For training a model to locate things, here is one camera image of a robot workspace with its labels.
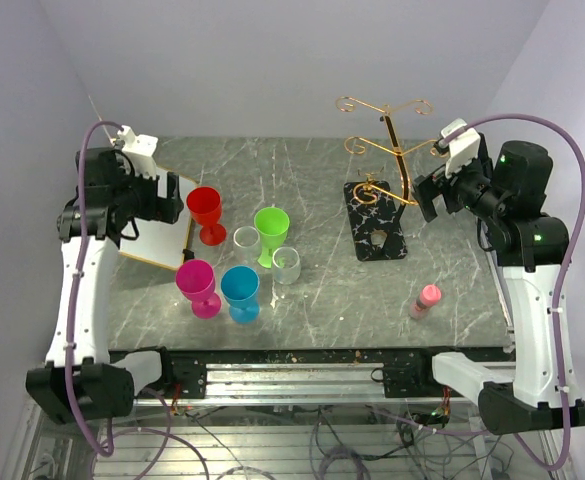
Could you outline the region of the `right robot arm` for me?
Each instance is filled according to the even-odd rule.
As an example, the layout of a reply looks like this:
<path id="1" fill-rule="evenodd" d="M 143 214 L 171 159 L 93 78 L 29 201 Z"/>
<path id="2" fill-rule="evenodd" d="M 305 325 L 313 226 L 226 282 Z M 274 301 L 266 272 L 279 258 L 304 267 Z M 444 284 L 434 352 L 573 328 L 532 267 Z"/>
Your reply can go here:
<path id="1" fill-rule="evenodd" d="M 446 385 L 479 409 L 493 434 L 585 426 L 585 400 L 576 385 L 566 340 L 565 299 L 556 286 L 571 240 L 562 220 L 542 211 L 553 160 L 528 141 L 507 141 L 491 160 L 485 139 L 457 138 L 438 146 L 446 164 L 413 182 L 425 220 L 442 197 L 448 212 L 471 212 L 486 227 L 511 303 L 515 368 L 501 375 L 462 353 L 446 352 L 416 367 L 414 387 L 437 394 Z"/>

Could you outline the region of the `magenta wine glass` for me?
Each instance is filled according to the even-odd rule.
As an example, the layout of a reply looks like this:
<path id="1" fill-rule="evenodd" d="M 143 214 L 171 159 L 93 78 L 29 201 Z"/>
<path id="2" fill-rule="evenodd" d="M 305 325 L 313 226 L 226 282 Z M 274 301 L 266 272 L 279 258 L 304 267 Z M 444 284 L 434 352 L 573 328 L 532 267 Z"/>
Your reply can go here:
<path id="1" fill-rule="evenodd" d="M 176 272 L 175 283 L 190 301 L 193 314 L 200 319 L 211 319 L 221 310 L 216 293 L 216 279 L 212 266 L 201 259 L 186 261 Z"/>

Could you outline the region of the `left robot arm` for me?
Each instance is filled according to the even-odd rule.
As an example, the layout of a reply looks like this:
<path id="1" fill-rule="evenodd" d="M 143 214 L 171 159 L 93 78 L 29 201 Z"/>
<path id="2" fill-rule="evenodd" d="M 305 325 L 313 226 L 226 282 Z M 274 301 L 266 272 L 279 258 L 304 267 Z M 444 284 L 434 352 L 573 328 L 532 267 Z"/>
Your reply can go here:
<path id="1" fill-rule="evenodd" d="M 26 374 L 26 391 L 58 425 L 130 414 L 145 389 L 164 397 L 175 387 L 168 350 L 145 347 L 113 362 L 108 348 L 109 282 L 124 230 L 138 221 L 173 225 L 184 209 L 174 172 L 145 177 L 131 154 L 89 148 L 75 157 L 75 196 L 57 219 L 63 282 L 55 333 L 43 366 Z"/>

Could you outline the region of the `red wine glass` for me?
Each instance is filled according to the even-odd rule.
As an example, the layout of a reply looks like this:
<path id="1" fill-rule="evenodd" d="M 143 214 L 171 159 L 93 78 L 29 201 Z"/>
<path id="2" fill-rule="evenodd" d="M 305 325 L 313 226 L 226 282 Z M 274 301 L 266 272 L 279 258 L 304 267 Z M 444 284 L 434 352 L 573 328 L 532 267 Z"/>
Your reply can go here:
<path id="1" fill-rule="evenodd" d="M 192 190 L 186 204 L 193 220 L 201 226 L 199 233 L 201 242 L 208 246 L 221 244 L 226 238 L 226 229 L 220 223 L 222 201 L 220 193 L 209 186 L 201 186 Z"/>

